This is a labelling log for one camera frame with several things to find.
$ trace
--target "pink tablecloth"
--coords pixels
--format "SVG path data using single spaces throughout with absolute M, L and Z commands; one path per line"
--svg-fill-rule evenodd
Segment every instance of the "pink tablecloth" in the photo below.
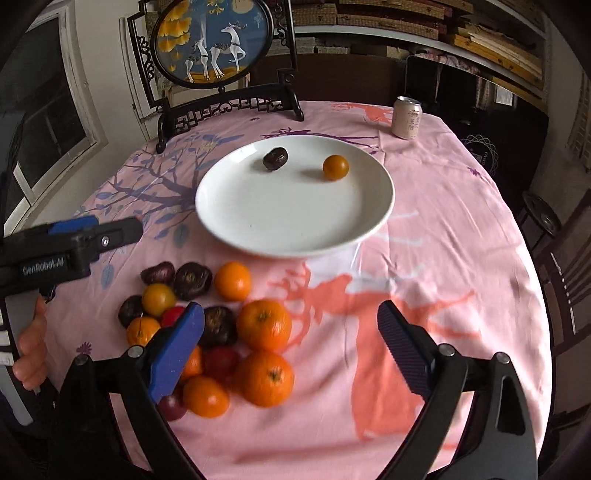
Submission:
M 296 381 L 280 407 L 257 409 L 234 396 L 219 419 L 189 414 L 172 424 L 211 480 L 376 478 L 423 404 L 376 327 L 388 298 L 438 343 L 479 358 L 510 354 L 539 450 L 550 405 L 548 321 L 531 258 L 495 183 L 434 116 L 424 115 L 418 140 L 408 142 L 389 134 L 390 108 L 304 102 L 303 109 L 302 123 L 289 112 L 227 113 L 175 137 L 162 155 L 150 143 L 83 205 L 102 222 L 139 216 L 145 233 L 103 255 L 90 278 L 59 287 L 48 310 L 52 380 L 61 385 L 78 352 L 104 359 L 126 350 L 117 311 L 142 291 L 143 268 L 197 261 L 216 271 L 238 260 L 253 273 L 251 299 L 279 299 L 293 315 L 285 357 Z M 210 236 L 193 204 L 207 169 L 250 142 L 294 134 L 338 138 L 383 163 L 396 188 L 387 224 L 359 245 L 293 261 L 250 257 Z M 221 300 L 212 289 L 201 303 Z M 469 400 L 465 394 L 435 468 L 451 459 Z M 134 461 L 145 466 L 128 422 L 120 423 Z

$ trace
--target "tangerine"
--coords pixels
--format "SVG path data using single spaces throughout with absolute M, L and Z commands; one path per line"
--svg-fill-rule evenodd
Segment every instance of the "tangerine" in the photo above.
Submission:
M 291 316 L 281 303 L 256 300 L 242 309 L 236 329 L 253 350 L 279 350 L 290 339 Z
M 127 343 L 130 346 L 146 346 L 160 328 L 158 320 L 152 317 L 138 317 L 127 327 Z
M 198 375 L 185 383 L 183 405 L 195 415 L 213 419 L 226 413 L 230 406 L 230 395 L 213 378 Z
M 291 395 L 296 376 L 291 365 L 272 352 L 254 352 L 234 375 L 242 396 L 257 407 L 275 407 Z
M 191 355 L 189 355 L 189 360 L 187 360 L 187 363 L 183 368 L 180 381 L 185 381 L 191 377 L 201 375 L 202 373 L 203 361 L 201 356 L 201 349 L 199 348 L 199 346 L 196 346 L 191 352 Z
M 251 273 L 238 262 L 228 262 L 216 274 L 217 292 L 228 301 L 244 301 L 251 292 Z
M 173 289 L 163 283 L 148 285 L 142 295 L 142 307 L 151 316 L 160 317 L 177 303 Z
M 340 180 L 349 173 L 349 163 L 341 155 L 331 155 L 322 164 L 324 176 L 329 180 Z

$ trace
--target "aluminum can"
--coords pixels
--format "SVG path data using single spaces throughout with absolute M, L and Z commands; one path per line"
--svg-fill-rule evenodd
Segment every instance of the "aluminum can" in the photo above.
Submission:
M 421 102 L 409 97 L 398 97 L 392 114 L 392 135 L 414 140 L 418 135 L 422 115 Z

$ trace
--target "window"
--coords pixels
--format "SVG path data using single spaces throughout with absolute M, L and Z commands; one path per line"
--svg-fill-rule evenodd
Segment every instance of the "window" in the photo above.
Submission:
M 48 186 L 96 143 L 71 58 L 73 3 L 50 4 L 0 72 L 0 112 L 25 113 L 5 232 L 12 231 Z

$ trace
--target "chair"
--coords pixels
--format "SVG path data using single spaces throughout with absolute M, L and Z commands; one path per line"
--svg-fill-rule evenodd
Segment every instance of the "chair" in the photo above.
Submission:
M 523 192 L 522 196 L 524 204 L 524 213 L 519 219 L 519 228 L 523 231 L 523 224 L 528 218 L 532 218 L 535 224 L 542 230 L 540 237 L 534 243 L 530 251 L 533 252 L 545 236 L 554 238 L 560 233 L 562 223 L 560 219 L 543 199 L 531 192 Z
M 558 357 L 591 335 L 591 189 L 534 264 L 548 298 Z
M 553 406 L 542 480 L 591 478 L 591 189 L 534 258 L 550 321 Z

